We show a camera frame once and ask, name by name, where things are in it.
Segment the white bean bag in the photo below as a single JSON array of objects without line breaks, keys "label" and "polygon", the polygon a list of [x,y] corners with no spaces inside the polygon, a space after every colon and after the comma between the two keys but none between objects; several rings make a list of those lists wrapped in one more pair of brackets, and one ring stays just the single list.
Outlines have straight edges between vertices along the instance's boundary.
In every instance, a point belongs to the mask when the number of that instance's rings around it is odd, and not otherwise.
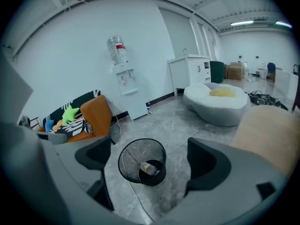
[{"label": "white bean bag", "polygon": [[[236,97],[210,96],[211,88],[229,88]],[[236,126],[245,112],[250,109],[250,99],[241,88],[227,85],[199,83],[185,88],[183,94],[184,103],[196,111],[203,120],[217,126]]]}]

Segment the green trash bin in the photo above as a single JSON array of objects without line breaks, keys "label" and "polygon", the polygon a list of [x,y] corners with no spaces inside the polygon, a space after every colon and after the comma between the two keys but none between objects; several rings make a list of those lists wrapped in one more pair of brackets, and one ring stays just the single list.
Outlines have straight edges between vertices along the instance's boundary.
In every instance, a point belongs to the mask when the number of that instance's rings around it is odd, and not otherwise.
[{"label": "green trash bin", "polygon": [[224,79],[224,63],[210,61],[210,79],[212,83],[222,83]]}]

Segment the blue chair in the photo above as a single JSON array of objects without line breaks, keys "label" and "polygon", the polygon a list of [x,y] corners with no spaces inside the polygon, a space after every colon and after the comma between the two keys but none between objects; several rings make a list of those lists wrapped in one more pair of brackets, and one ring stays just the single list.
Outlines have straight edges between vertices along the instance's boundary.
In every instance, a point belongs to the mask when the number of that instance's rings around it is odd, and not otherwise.
[{"label": "blue chair", "polygon": [[272,62],[269,62],[268,65],[267,65],[267,67],[268,67],[268,77],[267,77],[267,80],[269,80],[269,74],[273,73],[274,74],[274,81],[275,81],[275,73],[276,73],[276,66],[275,66],[275,64],[272,63]]}]

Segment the blue pillow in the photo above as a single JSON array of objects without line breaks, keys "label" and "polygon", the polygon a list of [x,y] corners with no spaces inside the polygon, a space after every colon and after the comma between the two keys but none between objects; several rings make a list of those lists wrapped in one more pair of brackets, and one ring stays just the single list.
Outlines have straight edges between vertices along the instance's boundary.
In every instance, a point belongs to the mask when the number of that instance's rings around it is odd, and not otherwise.
[{"label": "blue pillow", "polygon": [[50,132],[50,130],[53,128],[54,125],[54,120],[51,120],[50,117],[47,119],[46,124],[45,124],[45,130],[46,132]]}]

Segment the red label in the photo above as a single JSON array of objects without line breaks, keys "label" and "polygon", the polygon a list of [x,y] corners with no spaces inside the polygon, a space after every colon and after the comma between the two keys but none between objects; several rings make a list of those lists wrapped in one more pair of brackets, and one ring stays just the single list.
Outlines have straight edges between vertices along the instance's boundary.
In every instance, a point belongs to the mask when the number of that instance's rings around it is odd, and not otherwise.
[{"label": "red label", "polygon": [[125,49],[125,46],[124,45],[116,45],[116,48],[117,49],[120,49],[120,48],[124,48]]}]

